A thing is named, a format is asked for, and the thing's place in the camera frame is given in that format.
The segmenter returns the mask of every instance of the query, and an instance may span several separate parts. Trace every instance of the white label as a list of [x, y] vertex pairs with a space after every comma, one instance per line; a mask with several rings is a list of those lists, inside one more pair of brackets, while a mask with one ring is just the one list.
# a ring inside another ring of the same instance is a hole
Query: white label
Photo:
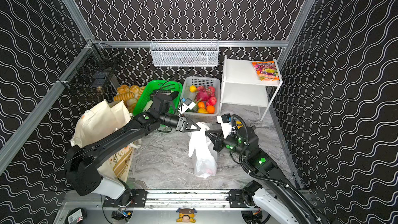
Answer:
[[71, 216], [68, 217], [69, 224], [75, 224], [83, 220], [82, 210], [74, 212]]

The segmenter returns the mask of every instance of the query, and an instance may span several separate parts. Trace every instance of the cartoon figure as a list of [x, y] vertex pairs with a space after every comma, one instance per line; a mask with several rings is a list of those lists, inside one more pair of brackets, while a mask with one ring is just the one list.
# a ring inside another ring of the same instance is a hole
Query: cartoon figure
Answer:
[[177, 222], [196, 222], [196, 220], [193, 219], [193, 217], [195, 217], [194, 213], [196, 213], [194, 208], [178, 208], [176, 212], [180, 213]]

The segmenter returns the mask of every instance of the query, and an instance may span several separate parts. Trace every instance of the lemon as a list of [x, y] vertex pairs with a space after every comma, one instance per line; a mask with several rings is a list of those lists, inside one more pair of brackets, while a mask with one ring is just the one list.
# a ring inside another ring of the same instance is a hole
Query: lemon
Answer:
[[189, 90], [194, 93], [194, 92], [196, 92], [196, 87], [194, 85], [192, 85], [189, 87]]

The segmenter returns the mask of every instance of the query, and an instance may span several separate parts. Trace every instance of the patterned wall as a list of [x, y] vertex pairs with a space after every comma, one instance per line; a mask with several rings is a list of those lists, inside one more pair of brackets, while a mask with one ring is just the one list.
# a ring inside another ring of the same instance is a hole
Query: patterned wall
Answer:
[[271, 61], [277, 59], [280, 47], [229, 47], [220, 48], [216, 67], [155, 67], [148, 48], [119, 48], [122, 59], [116, 77], [122, 84], [146, 85], [155, 79], [174, 80], [184, 84], [188, 76], [212, 77], [221, 80], [224, 56], [239, 60]]
[[397, 223], [398, 0], [316, 0], [274, 103], [303, 185], [343, 223]]
[[[0, 0], [0, 144], [12, 136], [85, 41], [60, 0]], [[64, 93], [0, 175], [0, 223], [52, 223], [64, 193], [45, 189], [90, 106]], [[66, 187], [57, 175], [56, 187]]]
[[75, 0], [98, 40], [285, 40], [303, 0]]

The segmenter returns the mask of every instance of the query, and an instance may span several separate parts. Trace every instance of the snack package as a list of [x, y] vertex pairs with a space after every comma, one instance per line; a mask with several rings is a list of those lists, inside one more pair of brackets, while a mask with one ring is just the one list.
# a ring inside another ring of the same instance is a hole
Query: snack package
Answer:
[[278, 71], [275, 62], [252, 62], [261, 81], [279, 81]]

